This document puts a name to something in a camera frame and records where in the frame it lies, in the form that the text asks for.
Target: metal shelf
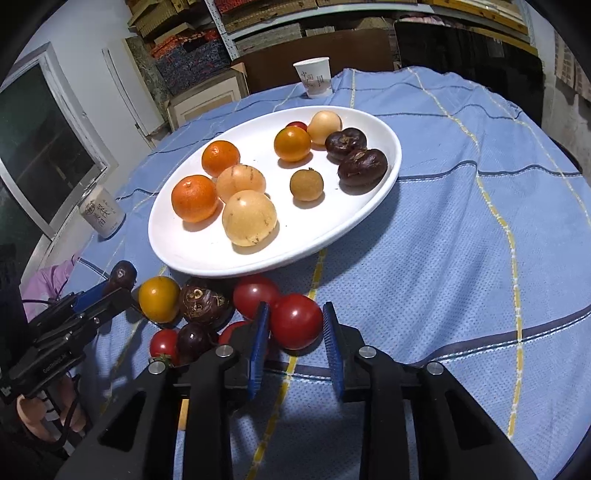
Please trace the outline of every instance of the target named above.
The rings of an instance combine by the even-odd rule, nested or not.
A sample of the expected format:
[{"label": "metal shelf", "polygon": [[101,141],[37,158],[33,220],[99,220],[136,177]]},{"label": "metal shelf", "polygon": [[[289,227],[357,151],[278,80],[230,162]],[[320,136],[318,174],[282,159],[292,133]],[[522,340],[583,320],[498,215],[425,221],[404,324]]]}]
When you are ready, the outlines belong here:
[{"label": "metal shelf", "polygon": [[236,30],[228,34],[228,37],[232,40],[252,35],[265,28],[274,27],[276,25],[282,25],[285,23],[295,22],[303,18],[317,17],[318,15],[329,15],[337,14],[341,12],[361,12],[361,11],[372,11],[372,10],[396,10],[403,12],[422,12],[426,14],[432,14],[433,7],[425,4],[397,4],[397,3],[381,3],[381,4],[343,4],[343,5],[329,5],[328,7],[318,7],[310,10],[303,10],[293,14],[283,15],[282,17],[271,18],[267,21],[262,21],[250,27]]},{"label": "metal shelf", "polygon": [[235,60],[238,58],[238,51],[236,49],[236,45],[234,43],[235,40],[247,37],[256,33],[258,31],[264,30],[266,28],[275,27],[278,25],[283,25],[286,23],[295,22],[297,20],[302,20],[303,18],[311,18],[317,17],[318,15],[330,15],[336,14],[340,12],[369,12],[369,11],[401,11],[401,12],[420,12],[424,14],[431,14],[431,15],[441,15],[444,17],[451,17],[457,18],[459,20],[465,20],[474,22],[476,24],[483,25],[488,28],[492,28],[494,30],[503,32],[508,34],[512,37],[518,38],[526,43],[530,42],[530,39],[527,35],[521,34],[518,31],[513,30],[512,28],[506,27],[498,22],[489,20],[488,18],[479,17],[478,15],[469,14],[463,12],[461,10],[456,10],[453,8],[445,8],[445,7],[438,7],[435,5],[427,5],[427,4],[398,4],[395,2],[388,2],[388,3],[363,3],[363,4],[343,4],[343,5],[329,5],[328,7],[318,7],[310,10],[304,10],[301,12],[295,12],[292,14],[283,15],[281,17],[271,18],[268,21],[262,21],[250,27],[243,28],[241,30],[237,30],[232,33],[226,32],[226,28],[223,25],[222,18],[217,10],[216,5],[214,4],[213,0],[205,0],[205,4],[212,16],[214,23],[217,26],[217,29],[220,33],[222,41],[226,46],[230,58]]}]

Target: table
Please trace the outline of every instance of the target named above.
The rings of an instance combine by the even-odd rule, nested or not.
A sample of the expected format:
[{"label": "table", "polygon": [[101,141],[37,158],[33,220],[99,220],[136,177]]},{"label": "table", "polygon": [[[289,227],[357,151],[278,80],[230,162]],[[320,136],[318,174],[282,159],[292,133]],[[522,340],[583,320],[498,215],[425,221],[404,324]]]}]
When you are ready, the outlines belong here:
[{"label": "table", "polygon": [[[455,74],[345,70],[332,82],[325,99],[288,85],[181,127],[134,171],[119,194],[125,223],[107,241],[90,240],[66,290],[95,285],[122,259],[138,282],[184,282],[147,234],[154,196],[183,160],[279,109],[362,109],[401,141],[393,190],[346,236],[268,276],[284,293],[332,301],[342,323],[397,361],[444,363],[540,480],[554,478],[591,424],[589,186],[519,107]],[[156,331],[130,311],[89,346],[82,388],[92,414],[145,368]],[[279,360],[283,368],[267,371],[257,398],[232,417],[235,478],[356,479],[362,406],[336,402],[324,346]]]}]

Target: cardboard box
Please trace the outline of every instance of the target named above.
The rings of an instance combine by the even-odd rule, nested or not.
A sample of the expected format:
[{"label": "cardboard box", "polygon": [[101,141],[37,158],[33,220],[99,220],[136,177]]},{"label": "cardboard box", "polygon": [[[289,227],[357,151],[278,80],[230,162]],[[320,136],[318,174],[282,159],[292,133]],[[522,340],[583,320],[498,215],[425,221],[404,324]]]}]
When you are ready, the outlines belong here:
[{"label": "cardboard box", "polygon": [[261,33],[251,35],[243,40],[236,41],[238,53],[242,56],[252,51],[271,47],[279,43],[301,38],[301,27],[299,23],[283,25]]},{"label": "cardboard box", "polygon": [[290,0],[277,3],[272,0],[253,2],[222,17],[226,31],[231,33],[270,18],[316,8],[316,0]]}]

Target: window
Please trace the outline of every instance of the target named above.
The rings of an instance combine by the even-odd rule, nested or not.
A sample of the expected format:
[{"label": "window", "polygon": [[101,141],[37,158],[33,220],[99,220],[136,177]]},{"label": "window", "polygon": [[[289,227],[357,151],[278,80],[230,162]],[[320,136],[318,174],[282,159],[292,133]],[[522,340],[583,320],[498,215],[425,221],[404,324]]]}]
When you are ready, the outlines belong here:
[{"label": "window", "polygon": [[0,244],[37,269],[84,189],[116,165],[46,44],[0,87]]}]

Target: yellow tomato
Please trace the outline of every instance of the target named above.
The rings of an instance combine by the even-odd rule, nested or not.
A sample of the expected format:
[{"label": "yellow tomato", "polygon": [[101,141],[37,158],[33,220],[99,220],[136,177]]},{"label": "yellow tomato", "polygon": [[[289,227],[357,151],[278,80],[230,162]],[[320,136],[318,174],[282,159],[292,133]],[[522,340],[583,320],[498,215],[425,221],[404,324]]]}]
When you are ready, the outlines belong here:
[{"label": "yellow tomato", "polygon": [[153,277],[139,288],[139,306],[149,320],[172,322],[178,313],[180,287],[170,277]]},{"label": "yellow tomato", "polygon": [[305,130],[299,127],[285,127],[275,137],[273,143],[277,156],[285,161],[303,160],[312,146],[312,140]]}]

